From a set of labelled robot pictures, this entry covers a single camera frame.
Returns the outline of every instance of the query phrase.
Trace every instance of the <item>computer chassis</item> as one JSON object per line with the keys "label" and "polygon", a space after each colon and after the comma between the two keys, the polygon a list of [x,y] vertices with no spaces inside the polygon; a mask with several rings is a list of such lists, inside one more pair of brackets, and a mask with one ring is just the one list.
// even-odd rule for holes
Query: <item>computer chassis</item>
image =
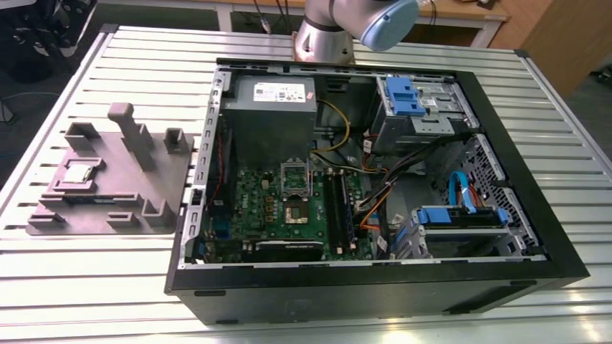
{"label": "computer chassis", "polygon": [[[166,285],[166,292],[180,298],[202,322],[287,323],[484,312],[536,290],[559,288],[588,277],[471,72],[240,59],[220,59],[218,64],[191,203],[178,222]],[[271,116],[272,110],[255,112],[266,103],[256,99],[262,97],[256,90],[260,77],[288,78],[291,83],[296,78],[312,81],[304,81],[304,102],[283,99],[274,104],[283,108],[272,110],[296,111],[292,116],[304,119],[296,134],[283,134],[280,140],[307,140],[311,149],[322,147],[332,135],[332,145],[343,122],[324,104],[318,106],[316,99],[351,109],[350,127],[363,135],[352,137],[343,149],[348,162],[360,154],[374,156],[372,177],[343,167],[332,152],[318,158],[308,151],[298,156],[303,152],[294,150],[299,154],[290,161],[287,156],[258,155],[274,160],[270,166],[280,162],[282,166],[292,163],[290,167],[303,167],[307,189],[299,195],[283,194],[282,186],[290,181],[284,174],[282,180],[274,178],[276,169],[260,166],[252,152],[240,153],[252,146],[246,142],[262,135],[256,128],[239,129],[238,121],[250,120],[244,111],[254,118],[267,118],[266,125],[274,127],[275,118],[262,117]],[[236,110],[239,98],[247,94],[236,85],[240,82],[248,84],[250,97],[255,85],[255,102],[248,99],[244,109]],[[408,91],[395,93],[391,82],[399,82],[394,87],[407,85]],[[266,92],[279,101],[280,91]],[[302,86],[290,92],[299,97]],[[311,100],[312,133],[303,130],[314,119]],[[403,171],[384,213],[380,210],[379,216],[358,227],[351,216],[360,213],[358,199],[374,193],[386,166],[395,166],[404,153],[419,151],[436,135],[450,135],[447,131],[462,131],[466,139],[446,143]],[[363,137],[374,138],[358,147]],[[247,165],[256,167],[243,169]],[[456,179],[462,186],[452,190]],[[306,210],[294,218],[300,207]],[[343,217],[346,209],[354,211],[348,217]],[[391,222],[387,212],[396,213]],[[230,220],[223,219],[230,213]],[[343,219],[338,226],[330,225],[332,215]],[[382,229],[390,226],[396,226],[395,235],[384,237]]]}

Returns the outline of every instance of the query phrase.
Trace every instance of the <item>motherboard chip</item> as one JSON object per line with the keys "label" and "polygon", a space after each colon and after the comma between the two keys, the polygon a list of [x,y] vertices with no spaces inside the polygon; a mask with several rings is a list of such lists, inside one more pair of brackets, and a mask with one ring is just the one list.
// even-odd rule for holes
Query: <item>motherboard chip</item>
{"label": "motherboard chip", "polygon": [[308,224],[308,201],[287,201],[283,207],[286,209],[286,224]]}

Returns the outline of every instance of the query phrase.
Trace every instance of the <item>aluminum extrusion table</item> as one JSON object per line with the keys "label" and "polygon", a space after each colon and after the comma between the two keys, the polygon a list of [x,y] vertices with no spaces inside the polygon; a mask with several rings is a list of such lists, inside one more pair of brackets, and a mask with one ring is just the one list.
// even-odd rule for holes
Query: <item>aluminum extrusion table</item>
{"label": "aluminum extrusion table", "polygon": [[163,293],[172,236],[31,237],[71,122],[132,102],[151,132],[200,134],[218,57],[291,59],[284,36],[120,27],[100,33],[0,193],[0,340],[135,343],[595,343],[612,340],[612,166],[531,59],[402,44],[362,65],[476,73],[592,277],[482,314],[207,327]]}

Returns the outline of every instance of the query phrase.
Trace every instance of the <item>white table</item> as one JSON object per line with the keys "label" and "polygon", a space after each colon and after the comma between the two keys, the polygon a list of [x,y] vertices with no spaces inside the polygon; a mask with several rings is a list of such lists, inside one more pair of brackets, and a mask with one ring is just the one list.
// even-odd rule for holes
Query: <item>white table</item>
{"label": "white table", "polygon": [[99,35],[0,193],[0,340],[111,343],[595,343],[612,340],[611,162],[528,59],[503,50],[355,46],[358,63],[476,74],[592,277],[482,315],[204,326],[163,293],[172,236],[31,237],[72,122],[200,134],[218,57],[291,59],[283,36],[122,27]]}
{"label": "white table", "polygon": [[[258,13],[255,4],[231,4],[207,0],[99,0],[102,4],[171,7],[179,9],[207,9],[216,11],[219,31],[232,32],[232,12]],[[262,13],[280,14],[278,6],[259,5]],[[290,15],[303,16],[304,8],[290,7]],[[479,29],[472,41],[472,47],[487,48],[506,17],[492,16],[490,19],[438,18],[436,26],[471,27]],[[419,17],[416,24],[430,24],[430,17]]]}

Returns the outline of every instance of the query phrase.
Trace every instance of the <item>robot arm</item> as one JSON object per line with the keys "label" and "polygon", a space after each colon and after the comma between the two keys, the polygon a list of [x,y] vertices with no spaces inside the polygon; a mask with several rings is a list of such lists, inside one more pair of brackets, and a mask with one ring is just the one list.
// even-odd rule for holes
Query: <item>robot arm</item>
{"label": "robot arm", "polygon": [[296,57],[350,63],[352,37],[372,50],[392,48],[415,25],[422,0],[310,0],[296,37]]}

